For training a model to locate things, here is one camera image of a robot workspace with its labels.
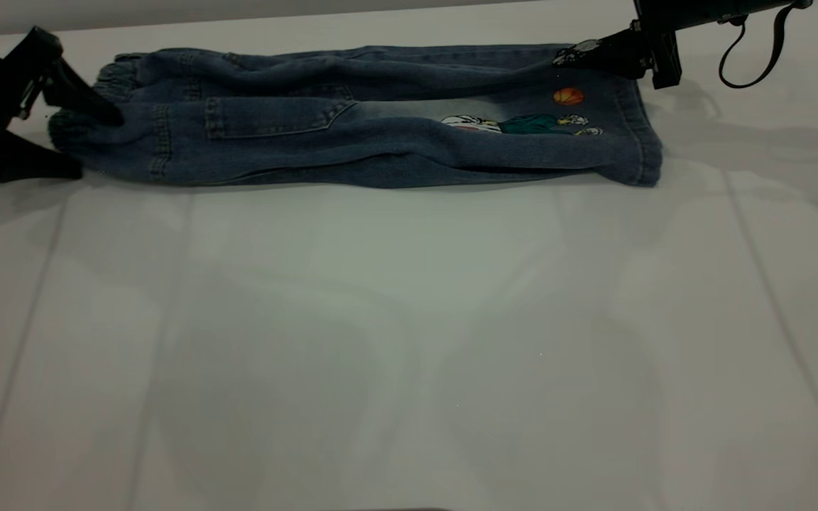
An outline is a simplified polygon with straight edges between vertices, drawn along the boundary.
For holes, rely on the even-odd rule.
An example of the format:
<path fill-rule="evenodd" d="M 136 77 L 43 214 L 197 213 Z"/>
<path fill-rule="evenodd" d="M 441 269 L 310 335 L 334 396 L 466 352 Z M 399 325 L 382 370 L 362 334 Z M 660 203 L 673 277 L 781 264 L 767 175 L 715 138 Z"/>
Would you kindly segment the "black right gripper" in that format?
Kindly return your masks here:
<path fill-rule="evenodd" d="M 640 36 L 643 51 L 628 52 L 634 32 Z M 634 20 L 631 28 L 596 39 L 593 50 L 575 53 L 572 67 L 626 79 L 642 79 L 650 69 L 655 89 L 676 87 L 682 80 L 675 29 L 640 19 Z"/>

